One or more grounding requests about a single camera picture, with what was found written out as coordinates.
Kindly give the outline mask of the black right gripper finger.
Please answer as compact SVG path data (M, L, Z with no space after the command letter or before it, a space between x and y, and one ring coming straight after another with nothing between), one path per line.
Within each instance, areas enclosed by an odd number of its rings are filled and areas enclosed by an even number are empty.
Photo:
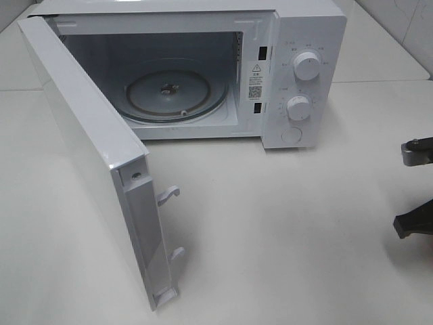
M393 226L400 239L411 234L432 235L432 207L418 207L394 218Z

